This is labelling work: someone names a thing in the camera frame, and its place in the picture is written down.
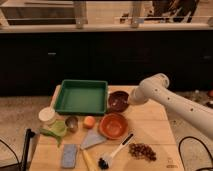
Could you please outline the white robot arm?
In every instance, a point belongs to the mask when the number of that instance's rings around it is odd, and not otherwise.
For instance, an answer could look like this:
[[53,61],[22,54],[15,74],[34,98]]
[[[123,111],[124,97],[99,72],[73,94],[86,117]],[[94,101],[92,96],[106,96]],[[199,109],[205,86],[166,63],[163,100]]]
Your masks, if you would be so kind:
[[169,91],[169,84],[169,78],[163,73],[143,79],[131,91],[128,103],[141,105],[152,99],[176,112],[180,117],[213,140],[213,109]]

